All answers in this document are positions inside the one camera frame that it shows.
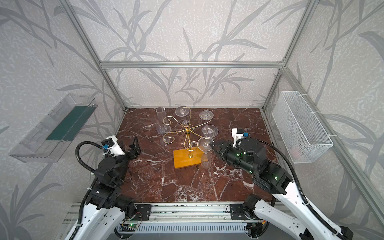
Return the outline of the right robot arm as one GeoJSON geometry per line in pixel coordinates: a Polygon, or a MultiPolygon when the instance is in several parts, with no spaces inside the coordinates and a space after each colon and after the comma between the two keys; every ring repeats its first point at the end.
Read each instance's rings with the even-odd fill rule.
{"type": "Polygon", "coordinates": [[[351,240],[354,235],[352,230],[335,224],[312,206],[284,154],[280,155],[287,162],[289,172],[267,159],[266,145],[267,142],[250,137],[239,139],[234,144],[230,141],[210,143],[224,162],[248,172],[256,186],[271,194],[292,213],[288,215],[260,197],[249,195],[243,203],[247,217],[265,220],[296,240],[351,240]]]}

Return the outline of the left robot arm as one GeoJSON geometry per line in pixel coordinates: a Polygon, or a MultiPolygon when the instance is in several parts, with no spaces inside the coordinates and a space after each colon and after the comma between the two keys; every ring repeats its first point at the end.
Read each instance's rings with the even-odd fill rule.
{"type": "Polygon", "coordinates": [[[106,240],[111,232],[117,231],[118,224],[132,219],[138,213],[133,198],[122,195],[129,162],[141,154],[139,140],[134,137],[129,150],[125,151],[112,135],[97,144],[84,141],[77,145],[75,157],[78,163],[94,175],[80,204],[78,220],[66,236],[67,240],[106,240]],[[96,169],[87,165],[80,156],[80,149],[91,145],[103,151],[104,158],[96,169]]]}

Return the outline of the round wine glass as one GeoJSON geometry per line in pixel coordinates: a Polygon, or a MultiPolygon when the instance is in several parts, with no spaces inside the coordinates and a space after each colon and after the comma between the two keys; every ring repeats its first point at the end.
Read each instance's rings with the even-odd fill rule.
{"type": "Polygon", "coordinates": [[[213,143],[213,139],[210,137],[201,137],[198,142],[197,142],[197,147],[199,150],[203,152],[202,157],[201,157],[201,165],[203,168],[208,169],[212,158],[211,158],[211,150],[212,146],[211,144],[213,143]]]}

